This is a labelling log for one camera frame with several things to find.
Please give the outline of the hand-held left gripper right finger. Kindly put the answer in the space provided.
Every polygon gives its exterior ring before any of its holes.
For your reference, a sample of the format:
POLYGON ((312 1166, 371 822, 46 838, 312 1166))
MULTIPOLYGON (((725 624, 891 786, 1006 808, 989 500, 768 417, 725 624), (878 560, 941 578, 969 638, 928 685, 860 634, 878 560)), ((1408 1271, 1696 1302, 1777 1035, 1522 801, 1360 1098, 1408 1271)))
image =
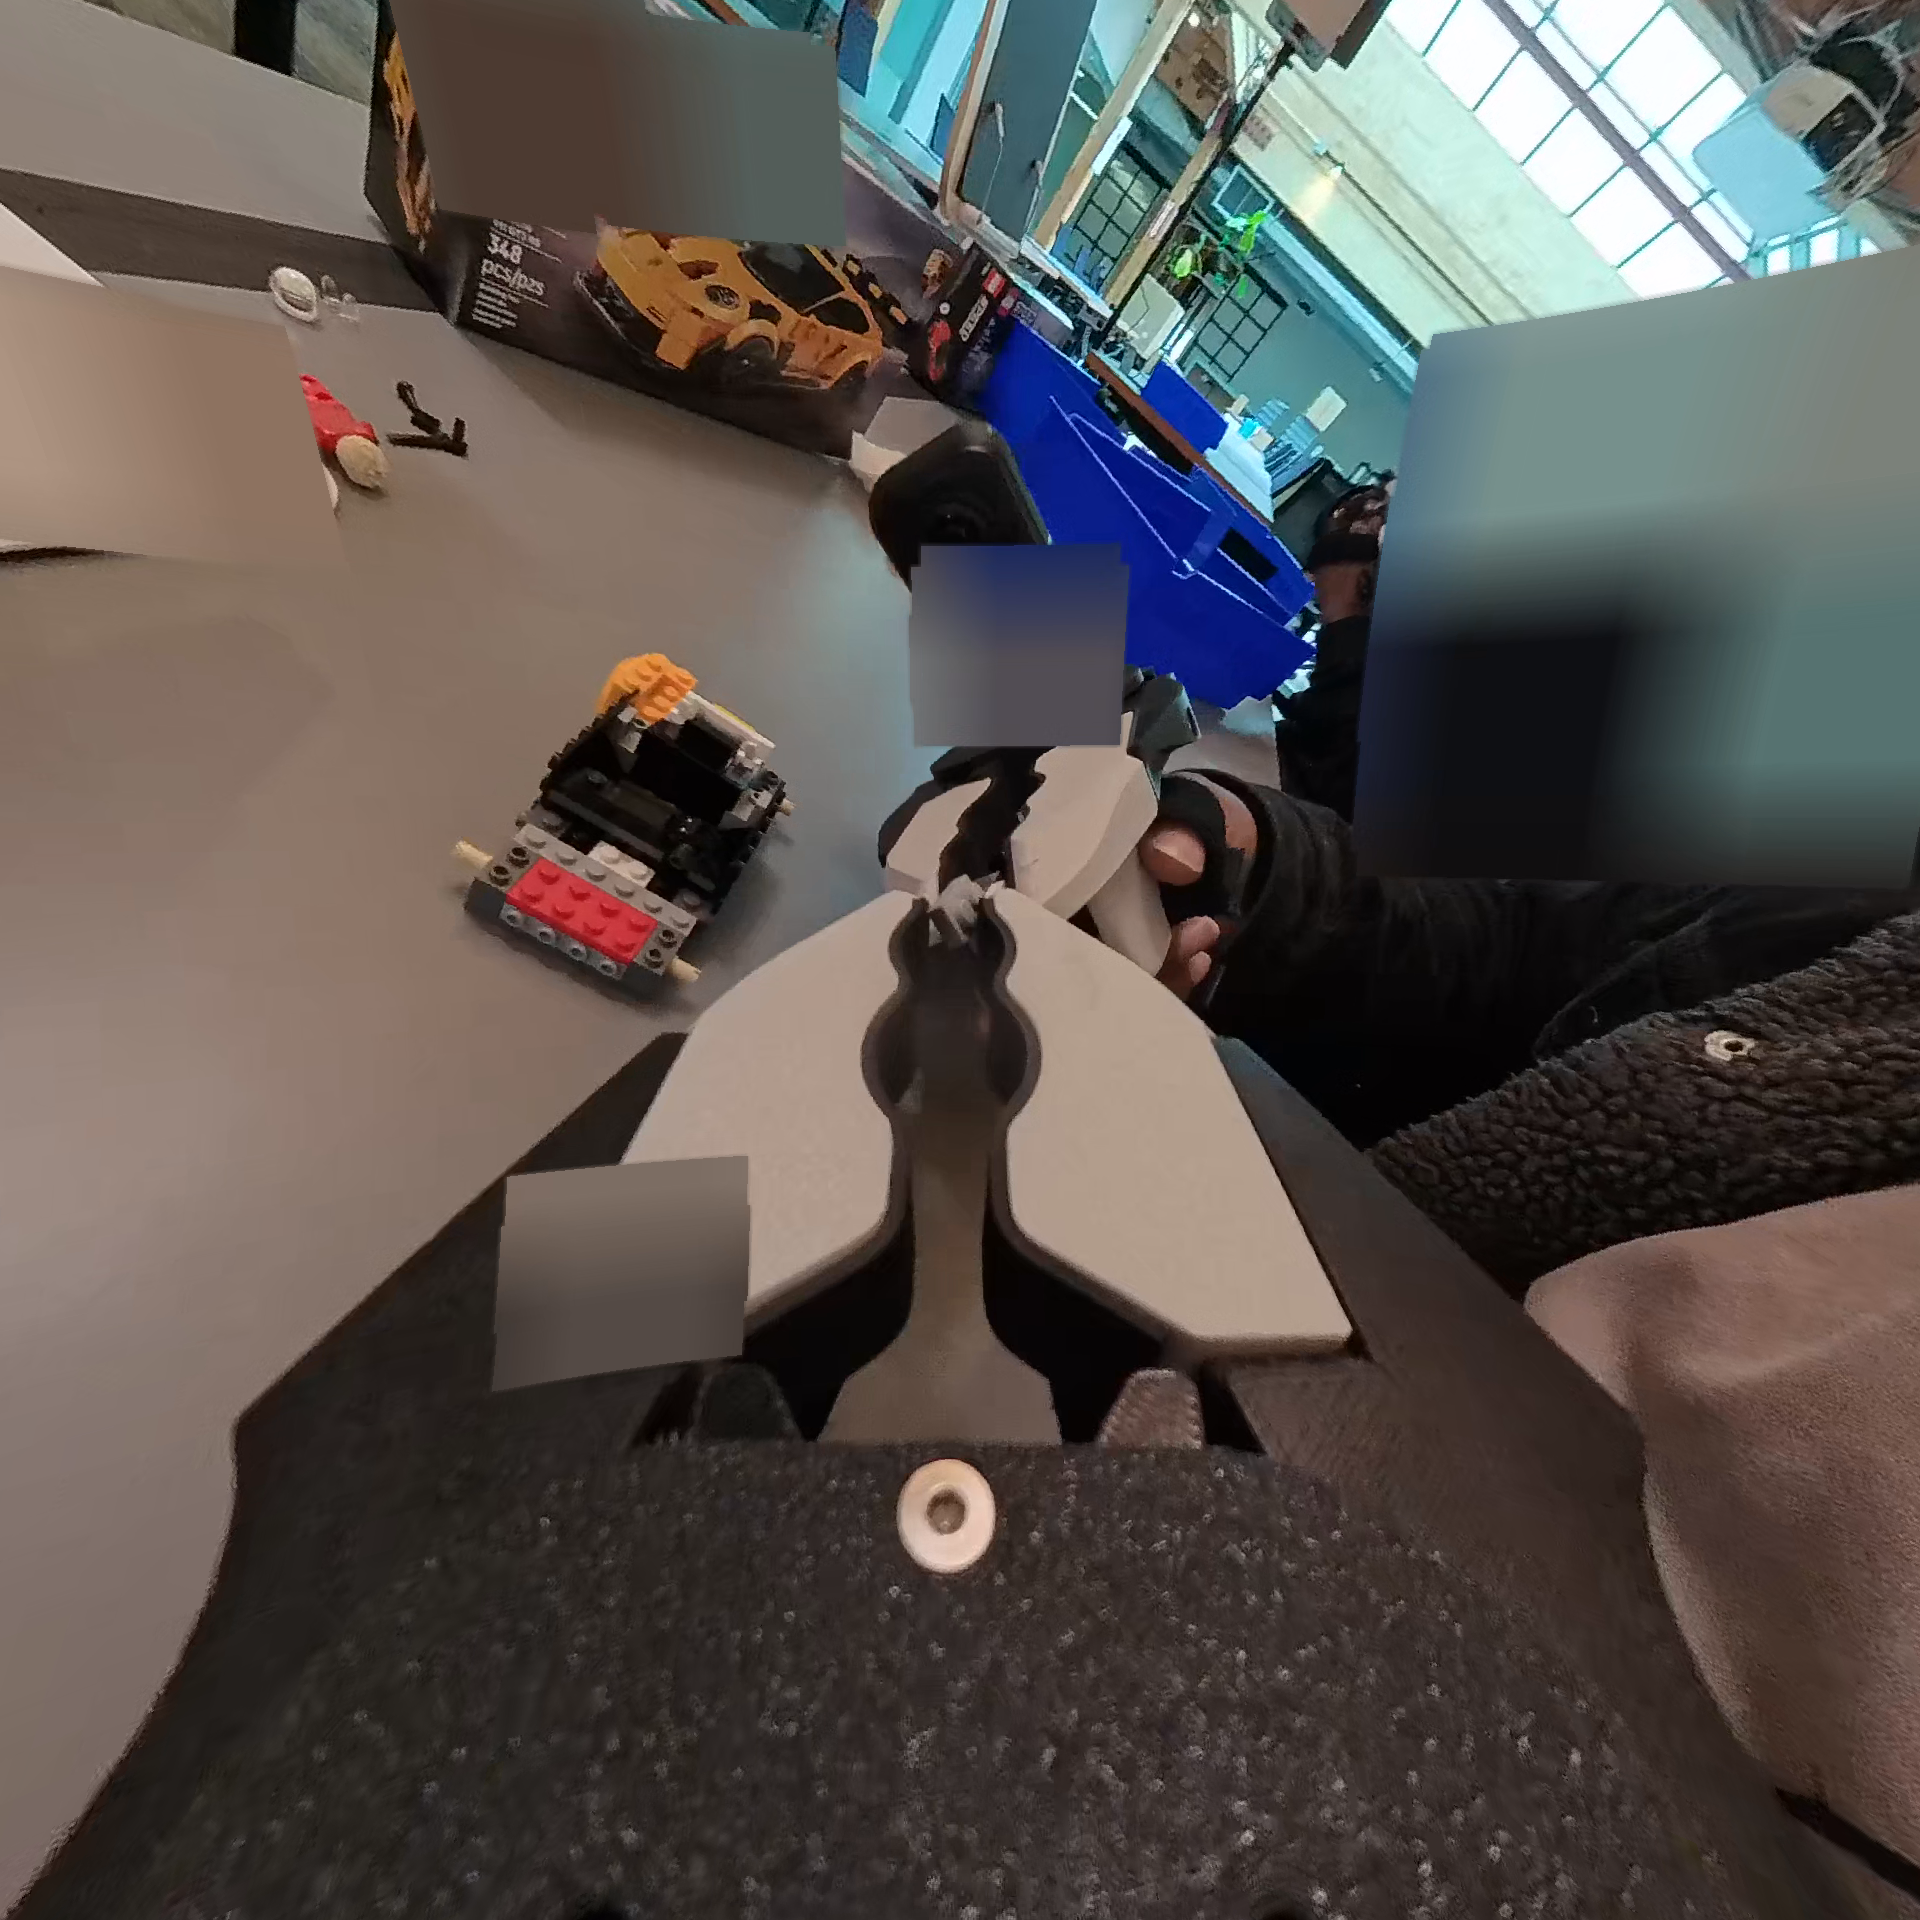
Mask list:
POLYGON ((1127 1375, 1343 1355, 1355 1326, 1202 1019, 1020 895, 981 908, 989 1321, 1095 1439, 1127 1375))

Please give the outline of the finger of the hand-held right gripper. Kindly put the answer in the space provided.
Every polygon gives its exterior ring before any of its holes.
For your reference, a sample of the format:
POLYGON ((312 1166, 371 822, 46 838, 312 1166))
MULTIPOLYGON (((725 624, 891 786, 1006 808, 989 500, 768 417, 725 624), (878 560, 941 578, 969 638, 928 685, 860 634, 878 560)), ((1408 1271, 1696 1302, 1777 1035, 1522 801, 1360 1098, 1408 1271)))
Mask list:
POLYGON ((1156 787, 1120 745, 1045 750, 1033 780, 1010 833, 1010 889, 1071 920, 1135 859, 1156 787))
POLYGON ((894 895, 941 895, 941 865, 965 814, 992 780, 924 780, 878 826, 882 885, 894 895))

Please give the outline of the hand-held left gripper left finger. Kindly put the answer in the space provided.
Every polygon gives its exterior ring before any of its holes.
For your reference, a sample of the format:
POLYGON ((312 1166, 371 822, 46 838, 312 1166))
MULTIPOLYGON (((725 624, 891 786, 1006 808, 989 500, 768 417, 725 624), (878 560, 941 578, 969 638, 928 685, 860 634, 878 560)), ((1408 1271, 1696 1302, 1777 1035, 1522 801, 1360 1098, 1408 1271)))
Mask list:
POLYGON ((896 938, 917 915, 917 898, 882 895, 736 982, 690 1027, 628 1149, 628 1166, 747 1166, 740 1355, 801 1427, 828 1427, 909 1319, 896 938))

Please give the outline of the toy brick car model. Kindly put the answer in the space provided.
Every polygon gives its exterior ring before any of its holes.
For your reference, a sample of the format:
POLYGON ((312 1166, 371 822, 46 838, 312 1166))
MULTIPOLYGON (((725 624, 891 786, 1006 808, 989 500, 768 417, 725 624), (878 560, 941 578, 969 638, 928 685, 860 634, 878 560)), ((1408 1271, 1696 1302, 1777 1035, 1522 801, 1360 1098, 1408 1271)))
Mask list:
POLYGON ((773 754, 672 654, 615 664, 502 852, 455 847, 470 920, 619 999, 696 985, 690 942, 790 814, 773 754))

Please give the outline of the grey desk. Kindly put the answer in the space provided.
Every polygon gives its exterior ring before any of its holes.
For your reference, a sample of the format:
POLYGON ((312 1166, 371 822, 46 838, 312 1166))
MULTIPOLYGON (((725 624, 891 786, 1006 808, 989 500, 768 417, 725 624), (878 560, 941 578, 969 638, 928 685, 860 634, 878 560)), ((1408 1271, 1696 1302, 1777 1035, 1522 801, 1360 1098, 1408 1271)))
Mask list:
POLYGON ((290 330, 470 456, 345 500, 345 564, 3 570, 3 1904, 204 1612, 230 1430, 657 1023, 878 895, 921 780, 907 588, 840 468, 375 305, 366 110, 96 3, 3 3, 3 169, 371 244, 290 330), (465 920, 615 658, 781 745, 773 835, 665 1010, 465 920))

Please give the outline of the person's right hand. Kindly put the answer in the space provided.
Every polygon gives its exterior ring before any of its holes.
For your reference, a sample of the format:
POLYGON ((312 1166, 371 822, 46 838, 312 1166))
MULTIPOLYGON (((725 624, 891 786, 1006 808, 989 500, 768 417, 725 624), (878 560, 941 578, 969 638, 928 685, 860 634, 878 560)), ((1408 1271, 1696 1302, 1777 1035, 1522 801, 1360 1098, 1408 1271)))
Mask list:
POLYGON ((1258 797, 1218 774, 1165 778, 1160 812, 1135 859, 1172 928, 1160 985, 1174 999, 1208 996, 1211 978, 1218 978, 1263 895, 1267 852, 1258 797))

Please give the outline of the torn white paper bag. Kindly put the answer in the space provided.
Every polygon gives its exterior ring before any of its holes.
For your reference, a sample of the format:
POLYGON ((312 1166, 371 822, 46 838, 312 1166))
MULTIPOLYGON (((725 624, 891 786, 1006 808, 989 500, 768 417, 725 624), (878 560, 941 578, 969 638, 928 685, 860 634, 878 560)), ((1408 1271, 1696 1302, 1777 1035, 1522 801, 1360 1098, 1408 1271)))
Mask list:
POLYGON ((891 468, 941 441, 951 423, 955 417, 937 402, 887 398, 875 420, 851 434, 851 476, 864 490, 875 490, 891 468))

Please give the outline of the blue plastic bin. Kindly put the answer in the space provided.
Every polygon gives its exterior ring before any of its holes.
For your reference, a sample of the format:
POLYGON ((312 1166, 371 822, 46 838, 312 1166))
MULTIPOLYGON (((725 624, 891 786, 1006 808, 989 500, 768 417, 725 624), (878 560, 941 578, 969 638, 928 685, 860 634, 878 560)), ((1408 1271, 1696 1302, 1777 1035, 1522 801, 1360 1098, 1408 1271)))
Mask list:
POLYGON ((1127 445, 1099 382, 1022 322, 981 394, 1060 545, 1113 545, 1127 570, 1125 658, 1194 701, 1275 698, 1308 664, 1295 628, 1308 578, 1211 470, 1174 476, 1127 445))

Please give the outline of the small black red toy box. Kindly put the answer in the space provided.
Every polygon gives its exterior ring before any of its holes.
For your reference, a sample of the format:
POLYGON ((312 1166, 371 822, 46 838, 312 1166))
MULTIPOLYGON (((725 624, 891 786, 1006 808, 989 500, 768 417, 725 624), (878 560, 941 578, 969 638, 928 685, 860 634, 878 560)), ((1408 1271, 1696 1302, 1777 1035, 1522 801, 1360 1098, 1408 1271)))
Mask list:
POLYGON ((909 326, 907 374, 924 398, 962 413, 981 413, 1006 330, 1020 319, 1020 280, 1006 276, 992 250, 971 244, 950 264, 950 276, 928 296, 928 315, 909 326))

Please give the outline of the green plant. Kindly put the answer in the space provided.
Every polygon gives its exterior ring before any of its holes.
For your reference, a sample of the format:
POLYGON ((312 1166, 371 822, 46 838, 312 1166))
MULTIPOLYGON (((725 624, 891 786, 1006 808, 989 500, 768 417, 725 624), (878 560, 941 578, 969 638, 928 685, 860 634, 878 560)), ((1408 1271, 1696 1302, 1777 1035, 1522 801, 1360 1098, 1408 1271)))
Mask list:
POLYGON ((1178 310, 1194 310, 1201 301, 1240 300, 1252 288, 1252 261, 1267 221, 1271 221, 1267 204, 1253 214, 1228 217, 1221 228, 1189 221, 1167 240, 1156 264, 1160 288, 1174 300, 1178 310))

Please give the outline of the grey partition panel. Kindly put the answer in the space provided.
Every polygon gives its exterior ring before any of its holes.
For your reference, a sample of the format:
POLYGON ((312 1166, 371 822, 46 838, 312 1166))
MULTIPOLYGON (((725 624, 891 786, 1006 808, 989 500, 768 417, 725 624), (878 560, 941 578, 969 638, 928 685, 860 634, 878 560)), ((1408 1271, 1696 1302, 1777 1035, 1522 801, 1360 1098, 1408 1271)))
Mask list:
POLYGON ((1022 249, 1099 3, 989 3, 941 174, 941 217, 1022 249))

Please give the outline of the person's dark fleece jacket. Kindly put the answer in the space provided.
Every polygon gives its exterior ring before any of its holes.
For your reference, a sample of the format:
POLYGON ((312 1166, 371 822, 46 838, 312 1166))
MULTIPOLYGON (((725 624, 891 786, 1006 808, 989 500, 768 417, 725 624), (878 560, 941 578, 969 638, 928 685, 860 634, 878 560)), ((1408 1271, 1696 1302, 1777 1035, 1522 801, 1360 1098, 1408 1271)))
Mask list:
POLYGON ((1918 1183, 1918 908, 1366 1149, 1510 1292, 1612 1247, 1918 1183))

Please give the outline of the studio light panel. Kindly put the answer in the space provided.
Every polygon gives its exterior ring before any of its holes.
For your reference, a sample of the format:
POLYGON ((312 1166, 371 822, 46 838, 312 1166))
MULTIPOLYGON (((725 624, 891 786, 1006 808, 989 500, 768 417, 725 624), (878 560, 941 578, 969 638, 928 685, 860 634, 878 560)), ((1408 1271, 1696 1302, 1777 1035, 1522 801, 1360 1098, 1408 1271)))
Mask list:
POLYGON ((1299 0, 1299 3, 1267 3, 1267 24, 1275 35, 1295 52, 1299 62, 1308 72, 1319 72, 1326 62, 1332 69, 1353 69, 1366 35, 1380 27, 1389 15, 1390 0, 1366 0, 1366 3, 1319 3, 1319 0, 1299 0))

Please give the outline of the red toy figure piece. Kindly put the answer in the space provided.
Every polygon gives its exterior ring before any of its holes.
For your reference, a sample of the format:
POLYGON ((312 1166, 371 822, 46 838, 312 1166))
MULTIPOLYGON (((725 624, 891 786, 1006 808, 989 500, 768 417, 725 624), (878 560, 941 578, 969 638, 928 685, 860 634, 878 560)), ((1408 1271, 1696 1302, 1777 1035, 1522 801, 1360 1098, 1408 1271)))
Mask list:
POLYGON ((320 458, 356 490, 383 496, 391 481, 391 463, 375 429, 356 420, 356 413, 311 374, 303 374, 303 398, 320 458))

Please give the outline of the white ceiling device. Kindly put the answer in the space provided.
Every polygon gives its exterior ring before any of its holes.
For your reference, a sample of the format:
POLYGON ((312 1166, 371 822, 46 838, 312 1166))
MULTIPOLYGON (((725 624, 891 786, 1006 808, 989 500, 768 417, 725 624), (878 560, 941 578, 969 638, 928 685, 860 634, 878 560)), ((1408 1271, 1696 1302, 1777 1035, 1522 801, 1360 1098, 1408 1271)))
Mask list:
POLYGON ((1692 150, 1753 236, 1918 195, 1918 35, 1837 22, 1692 150))

